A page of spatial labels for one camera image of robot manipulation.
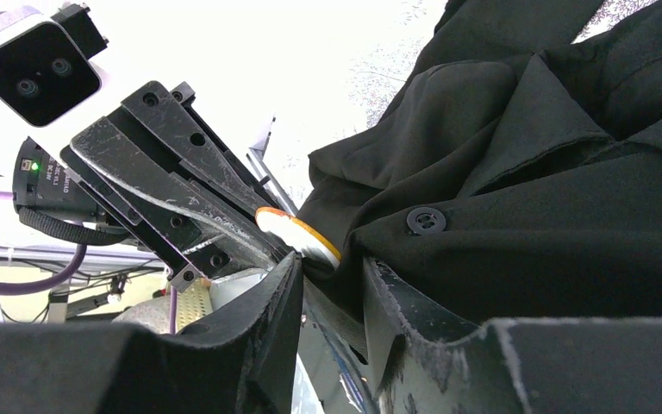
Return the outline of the black shirt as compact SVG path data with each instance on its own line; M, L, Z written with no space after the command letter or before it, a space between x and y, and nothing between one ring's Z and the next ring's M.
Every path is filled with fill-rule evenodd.
M662 317L662 1L451 1L371 129L309 156L300 218L342 252L322 313L365 343L380 259L474 323Z

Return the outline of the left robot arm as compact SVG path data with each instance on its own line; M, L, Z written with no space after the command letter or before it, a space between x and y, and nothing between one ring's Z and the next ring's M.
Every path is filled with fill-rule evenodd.
M64 242L134 245L184 289L288 253L254 221L273 196L194 110L188 84L151 81L76 135L58 158L26 140L16 158L22 223Z

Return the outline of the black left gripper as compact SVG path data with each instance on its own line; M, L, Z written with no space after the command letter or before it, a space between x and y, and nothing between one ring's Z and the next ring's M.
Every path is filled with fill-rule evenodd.
M182 82L149 81L61 152L80 187L171 269L176 285L271 269L282 242L254 216L278 200L193 108Z

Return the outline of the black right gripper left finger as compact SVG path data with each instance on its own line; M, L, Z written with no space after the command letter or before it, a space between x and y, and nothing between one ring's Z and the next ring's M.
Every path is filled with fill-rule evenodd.
M0 413L288 413L298 254L176 335L128 323L0 323Z

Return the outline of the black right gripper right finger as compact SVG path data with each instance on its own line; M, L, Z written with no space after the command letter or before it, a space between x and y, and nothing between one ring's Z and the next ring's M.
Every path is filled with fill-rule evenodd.
M470 323L366 258L369 385L384 413L662 413L662 318Z

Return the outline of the round white brooch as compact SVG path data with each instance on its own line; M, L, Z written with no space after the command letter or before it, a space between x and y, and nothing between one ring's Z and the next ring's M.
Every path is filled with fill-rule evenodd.
M272 207L261 207L255 212L255 222L260 230L275 235L303 258L316 260L333 269L340 264L340 251L307 223Z

